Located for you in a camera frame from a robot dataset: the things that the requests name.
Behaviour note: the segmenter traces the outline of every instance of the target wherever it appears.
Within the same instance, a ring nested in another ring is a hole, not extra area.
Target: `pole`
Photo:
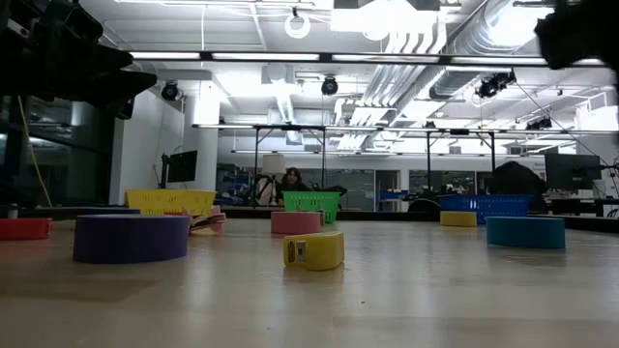
[[[496,154],[494,153],[494,132],[490,133],[490,150],[492,151],[492,173],[496,168]]]
[[[322,130],[322,188],[325,188],[325,167],[327,166],[327,131]]]
[[[260,144],[260,129],[255,129],[255,152],[253,153],[253,207],[258,206],[258,145]]]
[[[429,148],[431,147],[431,145],[429,143],[429,134],[430,134],[430,132],[428,132],[426,134],[426,141],[427,141],[427,190],[428,190],[428,192],[432,192],[432,176],[431,176],[431,171],[430,171],[430,158],[429,158]]]

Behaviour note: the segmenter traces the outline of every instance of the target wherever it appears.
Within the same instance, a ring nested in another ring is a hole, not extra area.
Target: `white ceiling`
[[[462,10],[449,17],[448,32],[454,30],[481,0],[462,0]],[[120,48],[126,50],[187,50],[201,49],[202,7],[167,7],[157,4],[121,4],[114,0],[82,0],[80,4],[105,28],[105,35]],[[287,10],[257,9],[258,15],[286,15]],[[258,35],[258,28],[249,8],[222,9],[208,7],[204,11],[205,50],[270,50],[270,51],[339,51],[377,52],[385,43],[366,39],[360,33],[332,32],[329,24],[313,20],[311,31],[301,39],[289,37],[284,29],[285,16],[266,16],[258,19],[264,44]],[[537,45],[532,42],[520,53],[535,53]],[[232,63],[155,63],[142,64],[148,72],[162,70],[208,70],[215,74],[229,102],[221,106],[221,114],[234,118],[239,114],[264,114],[274,107],[274,97],[260,91],[260,76],[263,64]],[[363,93],[375,70],[373,65],[319,65],[298,64],[297,72],[318,75],[335,74],[340,93]],[[561,112],[573,112],[566,106],[581,102],[570,95],[592,93],[592,88],[608,86],[613,77],[606,70],[572,69],[552,72],[547,69],[516,69],[518,83],[538,104],[561,104]],[[325,108],[333,110],[337,98],[323,98],[319,92],[320,83],[306,83],[292,102],[298,108]],[[445,113],[440,122],[452,119],[501,119],[502,124],[515,117],[525,115],[538,106],[530,101],[518,87],[502,92],[499,97],[482,107],[471,98],[472,90],[465,91],[459,102],[447,103],[441,111]]]

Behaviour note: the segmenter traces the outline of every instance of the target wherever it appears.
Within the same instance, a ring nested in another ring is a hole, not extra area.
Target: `monitor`
[[[195,180],[195,164],[197,151],[189,151],[170,156],[167,160],[167,181],[169,183],[183,183]]]
[[[602,178],[600,158],[545,154],[545,175],[550,189],[593,189],[593,181]]]

